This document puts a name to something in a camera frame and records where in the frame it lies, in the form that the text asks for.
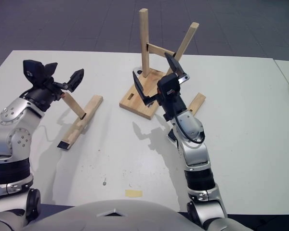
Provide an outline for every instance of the wooden stand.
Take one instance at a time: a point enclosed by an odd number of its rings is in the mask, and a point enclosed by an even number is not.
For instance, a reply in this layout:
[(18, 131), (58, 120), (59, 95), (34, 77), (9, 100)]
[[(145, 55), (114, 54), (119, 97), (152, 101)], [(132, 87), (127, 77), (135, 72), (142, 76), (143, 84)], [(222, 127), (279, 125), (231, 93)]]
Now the wooden stand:
[[(170, 74), (171, 69), (167, 73), (157, 71), (149, 67), (149, 53), (154, 53), (165, 57), (165, 52), (174, 56), (176, 60), (180, 60), (184, 54), (189, 42), (193, 38), (199, 24), (193, 22), (178, 51), (175, 53), (173, 51), (167, 50), (165, 48), (153, 45), (149, 43), (149, 18), (148, 18), (148, 9), (141, 9), (139, 11), (140, 19), (140, 42), (141, 42), (141, 57), (142, 57), (142, 73), (139, 76), (139, 81), (141, 82), (144, 88), (144, 94), (148, 96), (153, 96), (157, 93), (157, 82), (165, 75)], [(143, 116), (147, 119), (152, 119), (155, 111), (158, 108), (158, 103), (154, 102), (149, 107), (145, 106), (144, 102), (140, 98), (134, 85), (131, 86), (129, 91), (124, 95), (122, 100), (119, 103), (119, 106), (134, 112), (140, 116)]]
[(70, 149), (75, 143), (78, 136), (84, 130), (88, 122), (92, 119), (95, 111), (103, 101), (103, 97), (94, 95), (84, 109), (74, 100), (74, 98), (67, 92), (63, 93), (62, 99), (66, 104), (78, 115), (70, 129), (66, 132), (61, 142), (58, 144), (58, 148)]

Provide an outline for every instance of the slot in wooden base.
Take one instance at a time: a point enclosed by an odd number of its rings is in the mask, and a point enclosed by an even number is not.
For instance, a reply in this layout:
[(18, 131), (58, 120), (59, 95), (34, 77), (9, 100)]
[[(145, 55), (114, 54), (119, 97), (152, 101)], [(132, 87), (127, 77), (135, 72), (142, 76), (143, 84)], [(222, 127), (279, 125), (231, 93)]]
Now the slot in wooden base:
[[(157, 93), (157, 83), (163, 76), (165, 76), (164, 72), (152, 68), (150, 68), (149, 74), (146, 77), (140, 74), (139, 81), (144, 88), (144, 94), (148, 96), (155, 95)], [(134, 85), (132, 85), (124, 95), (119, 105), (147, 119), (152, 119), (155, 111), (159, 107), (156, 101), (149, 107), (145, 106)]]

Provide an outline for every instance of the black object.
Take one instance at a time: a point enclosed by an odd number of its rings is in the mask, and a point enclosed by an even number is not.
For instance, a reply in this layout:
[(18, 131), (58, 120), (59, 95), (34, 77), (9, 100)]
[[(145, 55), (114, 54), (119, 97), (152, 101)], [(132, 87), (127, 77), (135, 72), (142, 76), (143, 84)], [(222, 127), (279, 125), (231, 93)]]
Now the black object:
[(67, 149), (68, 146), (69, 146), (68, 143), (66, 143), (64, 141), (60, 141), (60, 143), (58, 144), (57, 148)]
[(26, 218), (28, 222), (38, 218), (40, 211), (40, 192), (38, 189), (30, 189), (26, 205)]
[(11, 209), (11, 210), (8, 210), (7, 212), (14, 213), (16, 216), (19, 216), (19, 217), (21, 217), (25, 213), (25, 211), (21, 208)]
[(202, 171), (185, 171), (187, 186), (191, 190), (209, 190), (214, 188), (215, 182), (210, 168)]
[(33, 87), (20, 95), (20, 98), (35, 104), (40, 110), (46, 112), (53, 101), (58, 101), (62, 97), (61, 90), (73, 92), (81, 83), (84, 70), (74, 72), (68, 83), (57, 83), (52, 75), (58, 63), (43, 65), (34, 60), (24, 60), (24, 75), (32, 83)]
[(181, 68), (178, 61), (176, 61), (171, 55), (165, 53), (167, 61), (173, 71), (173, 73), (162, 77), (158, 81), (158, 93), (152, 97), (144, 95), (144, 88), (141, 85), (139, 79), (136, 74), (133, 72), (133, 78), (135, 87), (143, 100), (145, 105), (150, 105), (153, 101), (157, 100), (158, 104), (163, 107), (165, 114), (164, 118), (166, 121), (173, 119), (175, 109), (176, 113), (179, 114), (186, 109), (186, 105), (184, 104), (182, 98), (180, 97), (180, 83), (179, 78), (185, 74), (183, 69)]
[(29, 158), (16, 162), (0, 164), (0, 184), (16, 182), (30, 176)]
[(187, 214), (189, 216), (189, 220), (193, 223), (195, 223), (198, 226), (201, 226), (200, 224), (200, 219), (198, 216), (198, 213), (196, 211), (195, 205), (193, 201), (190, 201), (186, 204), (186, 208), (187, 208)]
[(170, 132), (168, 133), (168, 137), (173, 141), (177, 141), (177, 138), (175, 137), (174, 133), (173, 133), (173, 129), (170, 130)]

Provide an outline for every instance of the silver robot arm segment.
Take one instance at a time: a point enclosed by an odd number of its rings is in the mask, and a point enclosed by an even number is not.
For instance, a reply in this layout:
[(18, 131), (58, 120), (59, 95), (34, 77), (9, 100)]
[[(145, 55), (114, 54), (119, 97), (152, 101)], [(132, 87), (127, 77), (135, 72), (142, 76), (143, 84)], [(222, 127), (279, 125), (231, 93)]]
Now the silver robot arm segment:
[[(17, 98), (0, 113), (0, 212), (21, 209), (22, 223), (39, 215), (39, 191), (31, 189), (32, 134), (44, 112), (28, 100)], [(28, 205), (33, 200), (36, 205)]]
[(52, 77), (57, 63), (24, 60), (23, 66), (33, 86), (0, 113), (0, 227), (7, 230), (18, 230), (40, 214), (40, 192), (30, 188), (32, 134), (51, 103), (61, 99), (61, 90), (73, 92), (84, 75), (81, 69), (67, 83), (57, 83)]
[[(181, 128), (189, 138), (201, 139), (203, 126), (186, 110), (177, 116)], [(179, 154), (182, 155), (187, 192), (192, 199), (187, 203), (187, 209), (195, 223), (204, 225), (213, 218), (226, 218), (227, 213), (219, 192), (218, 185), (214, 182), (210, 158), (204, 142), (191, 142), (179, 128), (176, 119), (172, 119), (173, 132), (177, 140)]]

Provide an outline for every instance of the black rubber tip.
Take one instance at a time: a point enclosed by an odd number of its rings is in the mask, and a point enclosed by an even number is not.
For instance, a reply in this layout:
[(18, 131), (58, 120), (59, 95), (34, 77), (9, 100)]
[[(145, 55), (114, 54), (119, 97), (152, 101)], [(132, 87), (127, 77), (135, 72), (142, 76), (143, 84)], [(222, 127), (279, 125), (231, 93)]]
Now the black rubber tip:
[(57, 148), (67, 149), (68, 146), (69, 146), (69, 143), (66, 143), (64, 141), (60, 141), (60, 143), (58, 144)]
[(85, 114), (82, 116), (82, 118), (80, 118), (80, 119), (83, 119), (83, 118), (86, 116), (86, 114), (87, 114), (87, 113), (85, 113)]

